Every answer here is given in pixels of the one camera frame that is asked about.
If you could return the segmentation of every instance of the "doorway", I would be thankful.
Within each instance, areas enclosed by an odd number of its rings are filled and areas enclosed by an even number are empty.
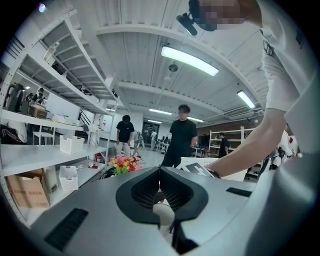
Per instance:
[[[151,146],[151,134],[153,131],[156,132],[156,139],[158,140],[158,134],[159,134],[159,124],[150,123],[150,122],[143,122],[142,127],[142,137],[144,141],[144,145]]]

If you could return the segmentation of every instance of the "ceiling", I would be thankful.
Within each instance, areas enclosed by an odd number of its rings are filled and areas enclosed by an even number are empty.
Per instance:
[[[177,118],[180,104],[188,104],[190,116],[205,125],[263,115],[268,84],[256,26],[245,23],[215,32],[197,27],[198,34],[191,36],[176,21],[188,11],[188,0],[55,0],[45,18],[72,9],[77,14],[70,21],[84,48],[103,78],[116,74],[114,90],[130,111],[166,124]],[[219,73],[210,76],[162,57],[165,45],[213,65]],[[176,72],[169,70],[171,64],[178,66]],[[250,110],[238,97],[240,90],[262,110]],[[149,108],[174,114],[155,114]]]

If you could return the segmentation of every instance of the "white ceiling beam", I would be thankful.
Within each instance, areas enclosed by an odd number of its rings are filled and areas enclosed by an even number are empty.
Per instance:
[[[176,92],[172,92],[172,91],[168,91],[168,90],[162,90],[160,88],[156,88],[156,87],[151,87],[151,86],[146,86],[146,85],[141,85],[141,84],[137,84],[137,83],[130,83],[130,82],[119,82],[118,86],[124,89],[131,89],[131,90],[136,90],[136,91],[142,91],[142,92],[147,92],[147,93],[152,93],[152,94],[159,94],[161,95],[163,93],[164,96],[169,97],[169,98],[173,98],[176,100],[180,100],[186,103],[190,103],[193,105],[196,105],[198,107],[210,110],[214,113],[217,114],[224,114],[224,112],[214,106],[211,106],[207,103],[204,103],[200,100],[182,95],[182,94],[178,94]]]
[[[136,33],[148,33],[160,35],[163,37],[168,37],[174,40],[178,40],[180,42],[184,42],[187,45],[195,47],[196,49],[205,52],[210,55],[217,61],[219,61],[222,65],[224,65],[227,69],[229,69],[236,77],[238,77],[242,83],[248,88],[248,90],[252,93],[256,101],[262,106],[265,107],[264,102],[259,97],[258,93],[254,89],[253,85],[246,78],[245,74],[243,74],[229,59],[223,56],[220,52],[213,49],[209,45],[203,43],[202,41],[196,39],[195,37],[188,36],[185,34],[172,30],[165,27],[159,27],[155,25],[145,25],[145,24],[117,24],[117,25],[108,25],[101,26],[96,29],[96,35],[103,35],[109,33],[119,33],[119,32],[136,32]]]

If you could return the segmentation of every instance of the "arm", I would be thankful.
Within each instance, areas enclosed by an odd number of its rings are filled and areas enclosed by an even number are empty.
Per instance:
[[[266,109],[261,124],[232,153],[207,165],[221,177],[250,168],[272,152],[286,126],[285,112]]]
[[[193,146],[196,144],[197,139],[198,139],[198,136],[195,136],[195,137],[193,137],[193,138],[191,139],[191,145],[190,145],[190,147],[193,147]]]

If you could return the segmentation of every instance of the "black vent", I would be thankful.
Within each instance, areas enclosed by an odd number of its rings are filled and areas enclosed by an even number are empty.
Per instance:
[[[193,197],[193,190],[166,172],[161,172],[160,187],[170,207],[175,212]]]
[[[63,251],[71,238],[75,235],[88,212],[82,209],[73,209],[45,238],[45,241],[59,251]]]
[[[159,173],[154,172],[150,176],[138,182],[131,189],[132,198],[143,208],[153,210],[156,194],[159,190]]]

